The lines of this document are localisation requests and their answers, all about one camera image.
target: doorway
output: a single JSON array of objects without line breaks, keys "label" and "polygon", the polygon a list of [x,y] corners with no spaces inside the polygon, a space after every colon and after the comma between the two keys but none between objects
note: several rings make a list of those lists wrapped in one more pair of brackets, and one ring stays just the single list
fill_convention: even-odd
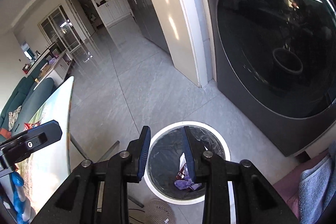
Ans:
[{"label": "doorway", "polygon": [[84,30],[91,37],[95,31],[104,26],[91,0],[69,0]]}]

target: hallway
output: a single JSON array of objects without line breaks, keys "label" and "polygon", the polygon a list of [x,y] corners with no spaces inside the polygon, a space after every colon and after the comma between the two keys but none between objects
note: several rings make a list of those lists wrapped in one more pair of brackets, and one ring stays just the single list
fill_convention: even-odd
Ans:
[{"label": "hallway", "polygon": [[[92,36],[97,51],[75,64],[71,73],[75,84],[70,131],[93,161],[117,140],[114,153],[125,150],[144,125],[153,136],[174,122],[199,121],[223,136],[232,161],[251,160],[272,184],[298,165],[219,92],[214,80],[198,88],[176,70],[170,56],[141,35],[132,17],[109,31],[112,38],[105,28]],[[71,168],[82,160],[71,145]],[[143,203],[155,198],[144,179],[128,189]],[[177,223],[202,222],[203,203],[171,206]]]}]

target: white trash can rim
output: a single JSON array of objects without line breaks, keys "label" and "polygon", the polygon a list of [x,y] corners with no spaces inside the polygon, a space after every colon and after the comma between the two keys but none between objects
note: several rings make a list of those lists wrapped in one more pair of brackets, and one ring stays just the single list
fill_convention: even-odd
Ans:
[{"label": "white trash can rim", "polygon": [[[200,127],[200,128],[204,128],[208,131],[210,131],[212,134],[214,134],[214,136],[218,139],[218,141],[221,143],[223,149],[224,149],[224,154],[225,154],[225,160],[230,161],[231,157],[230,157],[230,151],[229,148],[226,144],[226,141],[223,139],[223,137],[211,126],[202,123],[202,122],[195,122],[195,121],[184,121],[184,122],[176,122],[173,123],[169,126],[166,126],[165,128],[161,129],[157,134],[154,135],[154,137],[151,139],[151,144],[149,147],[149,152],[148,152],[148,156],[151,154],[153,145],[157,142],[157,140],[164,135],[167,132],[170,132],[176,128],[181,128],[183,126],[195,126],[195,127]],[[173,198],[169,198],[165,195],[163,195],[162,193],[160,193],[155,186],[152,184],[151,179],[149,178],[148,175],[148,168],[146,165],[146,169],[145,169],[145,174],[144,174],[144,178],[145,178],[145,182],[148,185],[148,187],[150,188],[150,190],[160,199],[172,203],[172,204],[177,204],[177,205],[191,205],[191,204],[196,204],[199,202],[204,201],[204,195],[195,198],[195,199],[190,199],[190,200],[179,200],[179,199],[173,199]]]}]

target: trash can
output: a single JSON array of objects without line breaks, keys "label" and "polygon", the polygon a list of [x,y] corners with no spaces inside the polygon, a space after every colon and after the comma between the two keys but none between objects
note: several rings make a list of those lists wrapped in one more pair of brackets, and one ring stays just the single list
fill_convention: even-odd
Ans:
[{"label": "trash can", "polygon": [[201,122],[177,122],[160,130],[151,140],[145,170],[145,181],[160,199],[178,205],[204,201],[205,184],[196,191],[179,190],[174,182],[180,171],[183,154],[182,128],[189,126],[193,136],[224,160],[230,160],[230,152],[223,137],[212,127]]}]

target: blue towel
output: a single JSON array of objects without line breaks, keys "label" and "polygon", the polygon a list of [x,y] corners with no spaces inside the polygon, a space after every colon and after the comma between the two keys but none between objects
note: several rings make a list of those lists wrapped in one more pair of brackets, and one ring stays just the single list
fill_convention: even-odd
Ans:
[{"label": "blue towel", "polygon": [[315,223],[328,206],[336,190],[336,142],[329,153],[312,169],[301,173],[299,207],[301,224]]}]

